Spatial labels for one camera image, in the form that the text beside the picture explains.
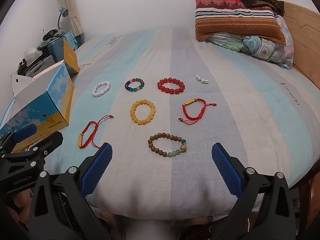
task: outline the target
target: open box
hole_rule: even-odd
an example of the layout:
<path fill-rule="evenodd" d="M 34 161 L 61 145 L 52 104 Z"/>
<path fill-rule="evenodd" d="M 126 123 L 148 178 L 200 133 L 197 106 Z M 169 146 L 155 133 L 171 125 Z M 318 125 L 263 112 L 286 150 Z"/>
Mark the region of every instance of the open box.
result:
<path fill-rule="evenodd" d="M 33 78 L 11 75 L 11 85 L 13 99 L 2 118 L 0 136 L 30 124 L 37 126 L 36 134 L 18 143 L 14 152 L 69 124 L 74 87 L 63 61 Z"/>

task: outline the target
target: bracelet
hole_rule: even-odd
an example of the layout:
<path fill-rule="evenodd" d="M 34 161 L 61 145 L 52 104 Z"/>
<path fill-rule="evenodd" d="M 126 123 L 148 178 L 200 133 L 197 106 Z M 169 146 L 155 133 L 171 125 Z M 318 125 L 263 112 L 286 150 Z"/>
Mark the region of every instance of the bracelet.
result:
<path fill-rule="evenodd" d="M 102 86 L 107 86 L 107 87 L 104 90 L 97 93 L 97 89 Z M 98 83 L 93 88 L 92 96 L 95 98 L 101 97 L 102 95 L 104 95 L 105 93 L 107 93 L 109 91 L 110 87 L 111 87 L 111 84 L 109 81 L 104 81 L 104 82 Z"/>
<path fill-rule="evenodd" d="M 191 117 L 191 116 L 188 115 L 188 113 L 187 113 L 186 106 L 188 106 L 188 105 L 190 105 L 190 104 L 192 104 L 192 103 L 194 103 L 194 102 L 197 102 L 197 101 L 200 101 L 200 102 L 204 103 L 204 106 L 202 107 L 201 112 L 200 112 L 200 114 L 199 114 L 197 117 Z M 216 106 L 216 105 L 217 105 L 216 103 L 207 104 L 207 102 L 206 102 L 205 100 L 201 99 L 201 98 L 193 98 L 193 99 L 190 99 L 190 100 L 188 100 L 188 101 L 186 101 L 186 102 L 184 102 L 184 103 L 182 104 L 183 113 L 184 113 L 184 115 L 186 116 L 186 118 L 188 118 L 189 120 L 184 121 L 184 120 L 180 117 L 180 118 L 179 118 L 179 121 L 180 121 L 180 122 L 183 122 L 183 123 L 185 123 L 185 124 L 188 124 L 188 125 L 195 124 L 196 122 L 198 122 L 198 121 L 202 118 L 202 116 L 203 116 L 203 114 L 204 114 L 204 111 L 205 111 L 205 108 L 206 108 L 207 106 Z"/>
<path fill-rule="evenodd" d="M 113 118 L 113 115 L 105 115 L 104 117 L 102 117 L 98 122 L 96 121 L 90 121 L 88 122 L 87 126 L 83 129 L 83 131 L 80 133 L 79 137 L 78 137 L 78 146 L 80 149 L 84 149 L 88 146 L 88 144 L 91 142 L 93 147 L 96 148 L 100 148 L 99 146 L 97 146 L 94 142 L 94 136 L 96 135 L 96 132 L 98 130 L 99 125 L 101 124 L 101 122 L 107 118 Z M 82 139 L 83 139 L 83 135 L 84 133 L 87 131 L 87 129 L 89 128 L 90 125 L 94 124 L 94 129 L 92 131 L 92 133 L 89 135 L 88 139 L 85 141 L 84 144 L 82 144 Z"/>
<path fill-rule="evenodd" d="M 147 106 L 150 106 L 151 108 L 151 111 L 150 111 L 150 114 L 149 116 L 146 118 L 146 119 L 143 119 L 143 120 L 139 120 L 136 115 L 135 115 L 135 111 L 137 109 L 137 106 L 138 105 L 147 105 Z M 136 101 L 132 107 L 131 107 L 131 110 L 130 110 L 130 116 L 132 118 L 132 120 L 137 123 L 138 125 L 145 125 L 147 124 L 147 122 L 151 122 L 151 120 L 153 119 L 153 117 L 155 116 L 155 112 L 156 112 L 156 107 L 153 103 L 151 103 L 150 101 L 147 101 L 146 99 L 145 100 L 140 100 L 140 101 Z"/>
<path fill-rule="evenodd" d="M 140 82 L 141 85 L 139 85 L 136 88 L 129 87 L 129 85 L 133 82 Z M 124 84 L 124 87 L 125 87 L 125 89 L 127 89 L 130 92 L 137 92 L 144 87 L 144 81 L 140 78 L 133 78 L 133 79 L 128 80 L 126 82 L 126 84 Z"/>
<path fill-rule="evenodd" d="M 173 151 L 172 153 L 166 153 L 162 150 L 159 150 L 159 148 L 154 147 L 153 141 L 158 140 L 161 137 L 170 139 L 172 141 L 181 142 L 182 145 L 180 147 L 180 150 Z M 163 157 L 169 157 L 169 158 L 175 157 L 176 155 L 179 155 L 180 153 L 185 153 L 187 151 L 186 143 L 187 143 L 187 141 L 185 139 L 183 139 L 181 137 L 177 137 L 177 136 L 170 134 L 170 133 L 165 133 L 165 132 L 155 134 L 154 136 L 150 136 L 150 139 L 148 140 L 149 148 L 151 149 L 151 151 L 156 152 Z"/>
<path fill-rule="evenodd" d="M 165 83 L 173 83 L 173 84 L 177 84 L 179 86 L 178 89 L 173 89 L 173 88 L 166 88 L 163 86 L 163 84 Z M 180 94 L 184 91 L 184 89 L 186 88 L 185 85 L 183 84 L 182 81 L 180 81 L 179 79 L 175 79 L 175 78 L 164 78 L 164 79 L 160 79 L 160 81 L 158 82 L 158 89 L 161 90 L 162 92 L 165 92 L 167 94 Z"/>

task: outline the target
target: hand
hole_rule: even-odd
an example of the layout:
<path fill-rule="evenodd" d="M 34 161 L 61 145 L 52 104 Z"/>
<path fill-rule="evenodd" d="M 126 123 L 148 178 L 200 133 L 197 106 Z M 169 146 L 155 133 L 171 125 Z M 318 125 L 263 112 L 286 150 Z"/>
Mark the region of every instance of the hand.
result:
<path fill-rule="evenodd" d="M 28 227 L 31 205 L 30 190 L 27 189 L 18 193 L 15 197 L 13 197 L 13 202 L 17 207 L 22 208 L 22 211 L 17 214 L 12 208 L 7 207 L 9 213 L 13 217 L 14 221 L 20 221 Z"/>

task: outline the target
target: pearl hair clip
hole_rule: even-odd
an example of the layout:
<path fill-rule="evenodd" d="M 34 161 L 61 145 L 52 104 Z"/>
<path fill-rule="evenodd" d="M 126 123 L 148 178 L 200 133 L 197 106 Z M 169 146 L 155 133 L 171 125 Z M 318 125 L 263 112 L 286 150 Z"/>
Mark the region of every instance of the pearl hair clip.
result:
<path fill-rule="evenodd" d="M 201 77 L 199 77 L 198 75 L 196 75 L 196 79 L 197 79 L 198 81 L 201 81 L 202 84 L 209 84 L 209 81 L 208 81 L 208 80 L 201 79 Z"/>
<path fill-rule="evenodd" d="M 107 87 L 104 90 L 101 90 L 100 92 L 97 93 L 97 89 L 102 86 L 107 86 Z M 111 84 L 109 81 L 104 81 L 104 82 L 98 83 L 93 88 L 92 96 L 95 98 L 101 97 L 102 95 L 104 95 L 105 93 L 107 93 L 109 91 L 110 87 L 111 87 Z"/>

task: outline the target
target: silver screw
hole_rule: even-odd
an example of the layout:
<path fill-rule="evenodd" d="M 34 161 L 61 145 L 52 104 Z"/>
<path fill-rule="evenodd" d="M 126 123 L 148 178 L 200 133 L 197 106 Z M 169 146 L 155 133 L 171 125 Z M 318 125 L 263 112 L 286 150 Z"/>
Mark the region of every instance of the silver screw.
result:
<path fill-rule="evenodd" d="M 277 177 L 278 177 L 279 179 L 283 179 L 284 175 L 283 175 L 282 172 L 277 172 Z"/>
<path fill-rule="evenodd" d="M 46 175 L 47 175 L 47 172 L 46 172 L 46 171 L 41 171 L 41 172 L 40 172 L 40 177 L 41 177 L 41 178 L 44 178 Z"/>
<path fill-rule="evenodd" d="M 254 174 L 256 171 L 253 168 L 247 168 L 247 173 L 252 175 Z"/>
<path fill-rule="evenodd" d="M 74 166 L 70 167 L 69 170 L 68 170 L 68 172 L 71 173 L 71 174 L 76 173 L 76 171 L 77 171 L 77 167 L 74 167 Z"/>

